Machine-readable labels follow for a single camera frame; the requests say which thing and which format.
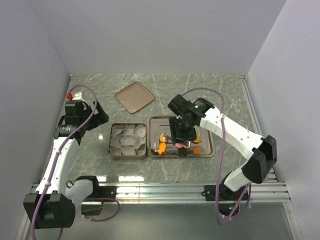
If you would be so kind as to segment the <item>round sandwich cookie green top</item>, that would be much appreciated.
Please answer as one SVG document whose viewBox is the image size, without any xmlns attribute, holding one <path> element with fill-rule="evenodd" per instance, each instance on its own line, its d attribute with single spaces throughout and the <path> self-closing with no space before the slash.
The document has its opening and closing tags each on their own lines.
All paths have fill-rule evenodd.
<svg viewBox="0 0 320 240">
<path fill-rule="evenodd" d="M 160 143 L 168 143 L 169 142 L 169 138 L 170 138 L 170 136 L 167 133 L 164 132 L 159 136 L 159 142 Z"/>
</svg>

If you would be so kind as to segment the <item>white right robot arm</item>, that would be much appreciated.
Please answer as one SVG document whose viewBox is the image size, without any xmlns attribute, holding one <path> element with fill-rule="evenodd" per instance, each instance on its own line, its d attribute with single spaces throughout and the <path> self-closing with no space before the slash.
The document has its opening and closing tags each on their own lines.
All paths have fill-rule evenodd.
<svg viewBox="0 0 320 240">
<path fill-rule="evenodd" d="M 228 173 L 219 183 L 219 196 L 233 199 L 246 185 L 261 184 L 277 161 L 277 141 L 263 137 L 228 118 L 212 103 L 199 97 L 194 102 L 176 95 L 168 104 L 175 114 L 169 126 L 174 144 L 196 139 L 195 127 L 201 127 L 224 139 L 245 158 L 245 163 Z"/>
</svg>

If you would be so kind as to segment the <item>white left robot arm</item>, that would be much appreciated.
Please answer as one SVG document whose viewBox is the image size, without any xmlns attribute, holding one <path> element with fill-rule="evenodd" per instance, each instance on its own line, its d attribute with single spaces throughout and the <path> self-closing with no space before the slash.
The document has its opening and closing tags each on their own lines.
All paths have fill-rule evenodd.
<svg viewBox="0 0 320 240">
<path fill-rule="evenodd" d="M 69 228 L 76 209 L 86 198 L 95 201 L 101 189 L 96 176 L 84 175 L 67 188 L 68 175 L 85 133 L 109 121 L 98 101 L 89 106 L 84 100 L 68 100 L 65 114 L 53 133 L 53 150 L 45 173 L 34 193 L 23 200 L 34 229 Z"/>
</svg>

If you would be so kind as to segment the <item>orange fish cookie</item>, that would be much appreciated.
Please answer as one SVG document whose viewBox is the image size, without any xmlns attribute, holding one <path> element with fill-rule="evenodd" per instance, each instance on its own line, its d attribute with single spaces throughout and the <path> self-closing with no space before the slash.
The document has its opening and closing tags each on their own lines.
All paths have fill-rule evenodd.
<svg viewBox="0 0 320 240">
<path fill-rule="evenodd" d="M 161 156 L 166 153 L 166 150 L 167 150 L 167 143 L 162 142 L 160 143 L 158 150 L 156 152 L 158 153 L 159 156 Z"/>
</svg>

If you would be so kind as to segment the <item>pink macaron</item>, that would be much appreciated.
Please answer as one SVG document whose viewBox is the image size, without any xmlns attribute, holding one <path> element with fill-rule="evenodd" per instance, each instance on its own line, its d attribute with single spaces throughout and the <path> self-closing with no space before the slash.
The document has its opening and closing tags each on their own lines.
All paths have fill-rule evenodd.
<svg viewBox="0 0 320 240">
<path fill-rule="evenodd" d="M 184 148 L 185 146 L 181 143 L 176 143 L 175 146 L 180 149 L 180 148 Z"/>
</svg>

